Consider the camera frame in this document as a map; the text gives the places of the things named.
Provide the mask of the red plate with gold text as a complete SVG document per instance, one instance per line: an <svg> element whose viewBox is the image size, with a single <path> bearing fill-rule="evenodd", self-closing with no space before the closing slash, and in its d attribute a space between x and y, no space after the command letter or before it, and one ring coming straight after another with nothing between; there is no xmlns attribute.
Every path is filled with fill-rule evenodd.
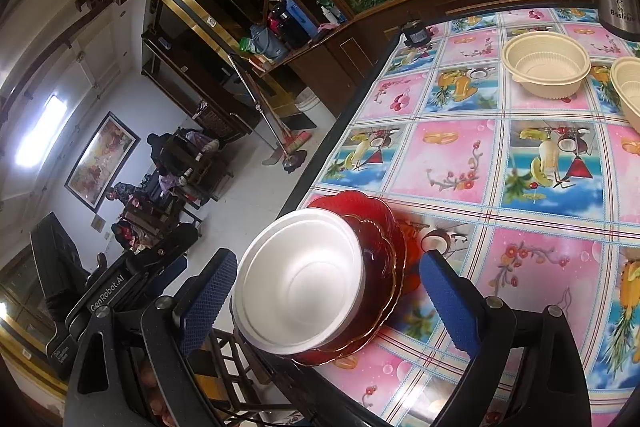
<svg viewBox="0 0 640 427"><path fill-rule="evenodd" d="M409 254L405 234L383 199L346 190L317 196L308 206L332 211L347 222L356 233L366 272L361 303L346 329L322 346L292 356L298 365L320 366L353 355L374 338L404 291Z"/></svg>

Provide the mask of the white foam bowl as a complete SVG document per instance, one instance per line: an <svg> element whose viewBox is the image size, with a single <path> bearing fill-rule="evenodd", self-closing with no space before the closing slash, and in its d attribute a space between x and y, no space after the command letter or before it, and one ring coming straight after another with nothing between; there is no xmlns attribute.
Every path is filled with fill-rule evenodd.
<svg viewBox="0 0 640 427"><path fill-rule="evenodd" d="M294 210L247 247L232 317L256 348L297 355L322 346L352 321L365 278L357 235L345 219L324 209Z"/></svg>

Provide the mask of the red plate with sticker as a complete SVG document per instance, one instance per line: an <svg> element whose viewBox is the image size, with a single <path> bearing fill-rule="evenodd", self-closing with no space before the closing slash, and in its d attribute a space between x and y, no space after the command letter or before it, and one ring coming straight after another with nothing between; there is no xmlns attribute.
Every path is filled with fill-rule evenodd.
<svg viewBox="0 0 640 427"><path fill-rule="evenodd" d="M364 265L364 289L354 317L341 334L319 348L321 353L344 351L369 338L382 322L383 312L396 289L396 251L384 229L375 221L346 215L356 233Z"/></svg>

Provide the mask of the beige plastic bowl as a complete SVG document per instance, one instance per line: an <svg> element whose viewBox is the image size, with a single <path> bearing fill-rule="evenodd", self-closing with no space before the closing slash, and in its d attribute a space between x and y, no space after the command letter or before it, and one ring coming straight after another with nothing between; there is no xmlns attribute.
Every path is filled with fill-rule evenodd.
<svg viewBox="0 0 640 427"><path fill-rule="evenodd" d="M575 39L552 31L531 31L509 40L501 58L512 79L528 93L559 100L575 94L591 60Z"/></svg>
<svg viewBox="0 0 640 427"><path fill-rule="evenodd" d="M620 108L631 127L640 133L640 60L620 57L611 67L611 80L620 97Z"/></svg>

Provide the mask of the dark wooden chair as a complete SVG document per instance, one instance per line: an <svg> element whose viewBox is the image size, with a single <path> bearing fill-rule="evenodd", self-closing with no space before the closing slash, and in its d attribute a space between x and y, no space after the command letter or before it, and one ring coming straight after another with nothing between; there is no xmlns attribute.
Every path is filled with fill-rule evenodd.
<svg viewBox="0 0 640 427"><path fill-rule="evenodd" d="M211 329L186 361L222 425L293 426L304 420L285 399L268 402L260 394L258 375L231 333Z"/></svg>

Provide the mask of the colourful fruit pattern tablecloth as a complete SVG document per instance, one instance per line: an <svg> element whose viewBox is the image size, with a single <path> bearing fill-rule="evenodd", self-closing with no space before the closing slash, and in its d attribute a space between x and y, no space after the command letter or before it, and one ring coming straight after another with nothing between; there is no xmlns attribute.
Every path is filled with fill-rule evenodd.
<svg viewBox="0 0 640 427"><path fill-rule="evenodd" d="M591 66L579 90L537 98L501 50L553 31ZM527 8L433 27L398 43L338 132L300 202L357 190L385 200L408 244L404 293L370 345L321 375L387 426L426 426L468 357L420 282L436 249L484 295L559 307L582 359L591 420L606 426L639 382L639 137L610 79L638 46L588 8Z"/></svg>

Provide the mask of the seated person dark clothes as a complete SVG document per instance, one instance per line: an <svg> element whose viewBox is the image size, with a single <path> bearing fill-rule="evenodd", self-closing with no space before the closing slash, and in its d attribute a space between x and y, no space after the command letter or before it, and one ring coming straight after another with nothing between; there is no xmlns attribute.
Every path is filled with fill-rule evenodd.
<svg viewBox="0 0 640 427"><path fill-rule="evenodd" d="M174 134L150 133L146 143L151 147L152 163L160 176L181 176L196 161L196 156L212 155L220 147L217 138L186 128L179 128Z"/></svg>

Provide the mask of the floor mop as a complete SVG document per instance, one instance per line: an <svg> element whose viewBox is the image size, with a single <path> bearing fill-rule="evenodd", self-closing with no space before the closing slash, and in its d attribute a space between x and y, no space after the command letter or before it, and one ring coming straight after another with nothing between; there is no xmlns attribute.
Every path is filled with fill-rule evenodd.
<svg viewBox="0 0 640 427"><path fill-rule="evenodd" d="M231 63L236 75L239 76L243 83L248 95L252 99L255 109L257 110L262 120L265 121L269 131L273 135L273 138L278 144L277 150L280 152L280 161L285 172L293 173L297 170L306 160L307 152L298 148L290 152L288 146L284 141L285 135L288 135L288 130L285 129L285 125L280 123L277 114L273 112L273 109L269 105L265 97L260 93L257 83L253 79L252 75L247 72L241 65L239 55L229 55L229 62Z"/></svg>

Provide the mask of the white plastic bucket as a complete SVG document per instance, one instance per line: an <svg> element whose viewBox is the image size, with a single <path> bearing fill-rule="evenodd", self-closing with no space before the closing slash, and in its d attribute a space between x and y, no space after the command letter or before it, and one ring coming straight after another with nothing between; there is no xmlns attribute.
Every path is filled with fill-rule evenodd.
<svg viewBox="0 0 640 427"><path fill-rule="evenodd" d="M294 104L300 113L306 115L313 122L317 122L324 115L324 105L310 88L305 88L300 92L296 96Z"/></svg>

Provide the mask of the grey kettle on counter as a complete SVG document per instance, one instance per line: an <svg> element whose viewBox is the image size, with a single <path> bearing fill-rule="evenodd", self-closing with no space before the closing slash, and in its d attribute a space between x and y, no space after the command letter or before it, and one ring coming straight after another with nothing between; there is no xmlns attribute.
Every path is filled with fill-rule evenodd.
<svg viewBox="0 0 640 427"><path fill-rule="evenodd" d="M288 48L266 26L253 25L250 28L250 40L255 50L271 61L279 61L288 55Z"/></svg>

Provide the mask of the wooden counter cabinet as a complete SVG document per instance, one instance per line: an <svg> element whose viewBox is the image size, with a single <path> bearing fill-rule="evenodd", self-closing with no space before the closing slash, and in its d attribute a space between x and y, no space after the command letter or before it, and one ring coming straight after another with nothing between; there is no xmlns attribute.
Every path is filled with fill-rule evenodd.
<svg viewBox="0 0 640 427"><path fill-rule="evenodd" d="M297 78L318 95L335 116L382 66L398 41L400 28L410 20L434 24L454 18L526 6L586 6L596 0L390 0L357 14L330 31L323 39L305 46L268 72L253 69L254 78L276 79L290 68Z"/></svg>

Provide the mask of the blue thermos bottle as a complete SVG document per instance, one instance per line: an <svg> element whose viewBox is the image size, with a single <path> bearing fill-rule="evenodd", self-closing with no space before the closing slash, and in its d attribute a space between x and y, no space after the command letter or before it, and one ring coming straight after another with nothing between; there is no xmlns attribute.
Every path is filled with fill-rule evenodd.
<svg viewBox="0 0 640 427"><path fill-rule="evenodd" d="M306 31L309 38L314 38L318 35L317 26L311 21L306 13L299 7L294 0L285 0L285 7L294 20L299 23L300 27Z"/></svg>

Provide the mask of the framed wall painting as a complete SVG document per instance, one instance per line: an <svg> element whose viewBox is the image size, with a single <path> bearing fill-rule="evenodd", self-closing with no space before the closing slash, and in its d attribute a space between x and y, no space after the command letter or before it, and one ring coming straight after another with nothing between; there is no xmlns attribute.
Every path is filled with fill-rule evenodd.
<svg viewBox="0 0 640 427"><path fill-rule="evenodd" d="M64 186L91 211L99 209L106 190L140 138L113 112L108 112L70 170Z"/></svg>

